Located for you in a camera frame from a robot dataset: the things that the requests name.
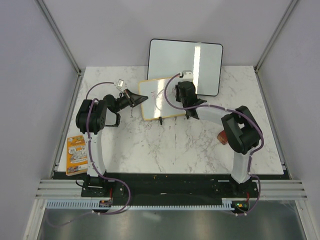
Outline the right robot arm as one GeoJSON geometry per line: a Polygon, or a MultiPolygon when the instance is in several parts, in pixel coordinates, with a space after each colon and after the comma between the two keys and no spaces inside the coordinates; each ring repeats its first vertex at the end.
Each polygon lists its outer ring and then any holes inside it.
{"type": "Polygon", "coordinates": [[[233,167],[229,191],[235,197],[247,191],[246,182],[251,178],[252,155],[263,146],[262,130],[247,106],[225,109],[207,103],[196,95],[191,81],[180,81],[175,85],[176,101],[182,104],[186,115],[222,125],[227,143],[233,150],[233,167]]]}

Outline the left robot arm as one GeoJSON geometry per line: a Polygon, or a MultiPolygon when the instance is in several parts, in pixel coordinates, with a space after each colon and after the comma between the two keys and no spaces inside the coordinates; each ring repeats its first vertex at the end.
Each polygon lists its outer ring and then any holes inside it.
{"type": "Polygon", "coordinates": [[[103,99],[85,99],[77,112],[75,123],[82,133],[88,155],[87,175],[101,177],[106,173],[102,153],[102,132],[105,127],[118,127],[121,122],[119,112],[134,108],[149,98],[125,89],[120,97],[108,94],[103,99]]]}

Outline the small yellow-framed whiteboard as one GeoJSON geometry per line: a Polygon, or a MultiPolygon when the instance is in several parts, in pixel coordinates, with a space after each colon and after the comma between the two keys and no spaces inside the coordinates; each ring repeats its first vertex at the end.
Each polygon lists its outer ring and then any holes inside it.
{"type": "Polygon", "coordinates": [[[183,116],[184,110],[176,109],[168,104],[165,98],[165,87],[170,78],[144,80],[138,83],[138,91],[148,99],[141,104],[142,117],[145,121],[157,120],[160,117],[171,118],[183,116]]]}

